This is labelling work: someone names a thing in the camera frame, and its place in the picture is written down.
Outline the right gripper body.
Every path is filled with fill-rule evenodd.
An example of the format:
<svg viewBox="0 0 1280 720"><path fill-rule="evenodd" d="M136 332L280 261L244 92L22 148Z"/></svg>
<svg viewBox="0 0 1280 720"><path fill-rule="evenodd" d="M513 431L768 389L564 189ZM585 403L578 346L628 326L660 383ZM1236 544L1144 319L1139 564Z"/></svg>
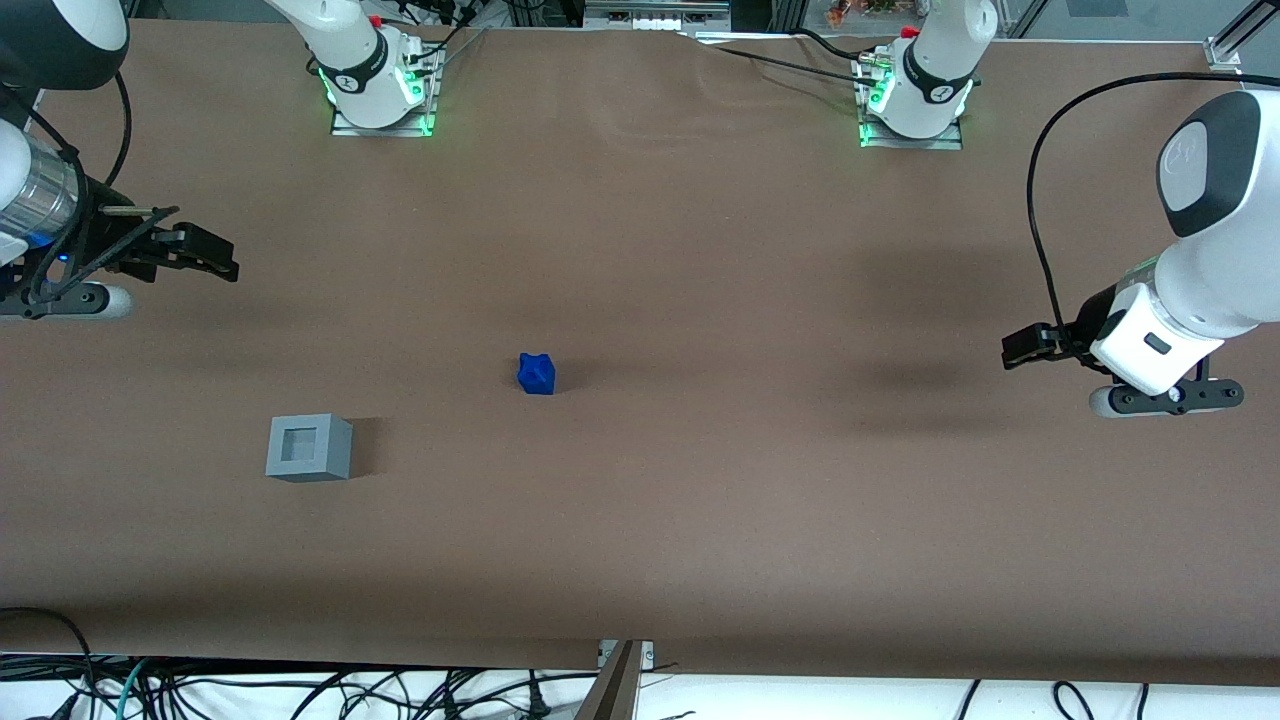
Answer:
<svg viewBox="0 0 1280 720"><path fill-rule="evenodd" d="M95 297L110 272L154 282L180 268L177 208L140 208L95 179L28 178L3 202L3 296Z"/></svg>

